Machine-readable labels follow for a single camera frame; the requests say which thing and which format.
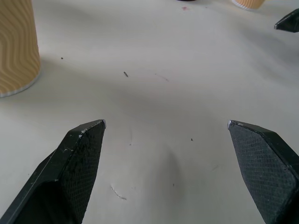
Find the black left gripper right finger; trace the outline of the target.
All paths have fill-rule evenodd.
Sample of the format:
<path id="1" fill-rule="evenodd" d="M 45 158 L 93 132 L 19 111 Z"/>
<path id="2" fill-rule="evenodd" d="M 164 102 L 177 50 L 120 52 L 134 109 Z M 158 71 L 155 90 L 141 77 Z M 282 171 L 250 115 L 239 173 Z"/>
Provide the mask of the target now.
<path id="1" fill-rule="evenodd" d="M 274 131 L 228 122 L 243 181 L 265 224 L 299 224 L 299 155 Z"/>

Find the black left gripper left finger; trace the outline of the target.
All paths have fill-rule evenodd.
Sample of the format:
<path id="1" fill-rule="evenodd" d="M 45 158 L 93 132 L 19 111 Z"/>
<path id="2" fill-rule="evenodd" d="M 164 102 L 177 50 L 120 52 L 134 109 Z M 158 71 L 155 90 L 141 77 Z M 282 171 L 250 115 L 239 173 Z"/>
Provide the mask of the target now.
<path id="1" fill-rule="evenodd" d="M 34 170 L 0 224 L 82 224 L 96 180 L 106 122 L 68 131 Z"/>

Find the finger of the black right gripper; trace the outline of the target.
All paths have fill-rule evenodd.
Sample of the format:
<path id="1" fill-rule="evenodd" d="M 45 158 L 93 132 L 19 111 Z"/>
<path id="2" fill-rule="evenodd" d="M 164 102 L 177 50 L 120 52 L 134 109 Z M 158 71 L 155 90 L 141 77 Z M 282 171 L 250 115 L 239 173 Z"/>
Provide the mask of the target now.
<path id="1" fill-rule="evenodd" d="M 291 33 L 299 32 L 299 8 L 284 16 L 274 25 L 274 29 Z"/>

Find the tan ribbed paper cup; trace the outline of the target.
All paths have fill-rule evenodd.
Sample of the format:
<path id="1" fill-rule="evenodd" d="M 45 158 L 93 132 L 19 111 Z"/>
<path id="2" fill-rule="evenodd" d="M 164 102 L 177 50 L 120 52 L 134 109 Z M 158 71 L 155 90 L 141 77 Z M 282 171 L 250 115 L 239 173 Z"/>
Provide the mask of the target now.
<path id="1" fill-rule="evenodd" d="M 0 98 L 29 88 L 40 71 L 32 0 L 0 0 Z"/>
<path id="2" fill-rule="evenodd" d="M 231 0 L 234 5 L 243 10 L 257 10 L 265 0 Z"/>

